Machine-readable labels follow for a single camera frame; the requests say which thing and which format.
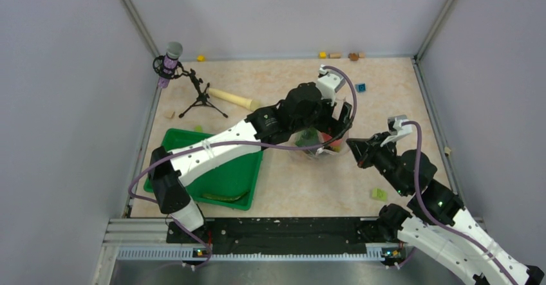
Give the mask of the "green bok choy vegetable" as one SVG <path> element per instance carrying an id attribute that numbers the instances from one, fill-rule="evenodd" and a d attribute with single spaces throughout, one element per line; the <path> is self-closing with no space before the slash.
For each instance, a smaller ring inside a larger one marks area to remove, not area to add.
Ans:
<path id="1" fill-rule="evenodd" d="M 301 131 L 295 140 L 295 145 L 297 147 L 311 147 L 319 145 L 320 143 L 319 134 L 314 128 Z"/>

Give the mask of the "clear zip top bag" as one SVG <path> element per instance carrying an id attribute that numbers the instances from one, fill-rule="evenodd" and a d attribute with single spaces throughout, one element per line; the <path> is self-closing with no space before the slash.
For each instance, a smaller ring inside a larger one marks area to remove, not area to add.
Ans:
<path id="1" fill-rule="evenodd" d="M 300 132 L 296 133 L 295 135 L 291 137 L 291 139 L 288 141 L 289 146 L 297 147 L 295 145 L 295 140 Z M 320 131 L 317 131 L 317 132 L 319 134 L 319 139 L 321 143 L 319 145 L 315 145 L 311 147 L 303 147 L 304 150 L 290 151 L 290 154 L 295 160 L 308 160 L 308 161 L 326 160 L 326 159 L 342 156 L 350 151 L 350 148 L 346 144 L 347 134 L 342 137 L 343 146 L 341 150 L 339 152 L 334 152 L 324 148 L 325 145 L 321 137 L 321 132 Z"/>

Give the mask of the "peach fruit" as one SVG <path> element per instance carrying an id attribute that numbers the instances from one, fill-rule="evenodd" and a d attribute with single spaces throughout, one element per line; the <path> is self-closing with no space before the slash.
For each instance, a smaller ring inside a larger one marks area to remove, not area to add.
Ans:
<path id="1" fill-rule="evenodd" d="M 321 133 L 321 137 L 323 139 L 323 141 L 325 143 L 328 142 L 328 145 L 325 145 L 324 148 L 325 149 L 328 149 L 328 150 L 331 150 L 331 151 L 334 151 L 334 152 L 339 152 L 343 146 L 343 138 L 340 137 L 336 140 L 332 140 L 332 136 L 330 136 L 329 134 L 326 134 L 326 133 Z"/>

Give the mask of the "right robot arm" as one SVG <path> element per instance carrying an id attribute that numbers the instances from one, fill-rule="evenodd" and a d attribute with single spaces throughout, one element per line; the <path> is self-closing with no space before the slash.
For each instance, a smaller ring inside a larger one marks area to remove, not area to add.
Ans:
<path id="1" fill-rule="evenodd" d="M 478 224 L 458 195 L 434 179 L 437 167 L 420 149 L 398 154 L 388 133 L 346 141 L 357 166 L 377 169 L 406 207 L 385 205 L 377 231 L 414 246 L 464 284 L 543 284 L 545 272 L 518 262 Z"/>

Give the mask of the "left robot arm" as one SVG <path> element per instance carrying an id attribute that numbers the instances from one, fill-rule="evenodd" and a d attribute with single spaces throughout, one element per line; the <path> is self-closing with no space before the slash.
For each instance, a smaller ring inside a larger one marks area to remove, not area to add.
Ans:
<path id="1" fill-rule="evenodd" d="M 352 105 L 344 102 L 339 118 L 333 117 L 336 94 L 344 85 L 331 80 L 300 84 L 276 105 L 257 109 L 222 133 L 174 152 L 155 149 L 147 175 L 161 213 L 169 214 L 188 240 L 201 241 L 205 218 L 187 186 L 236 158 L 282 148 L 293 134 L 308 128 L 342 136 L 353 113 Z"/>

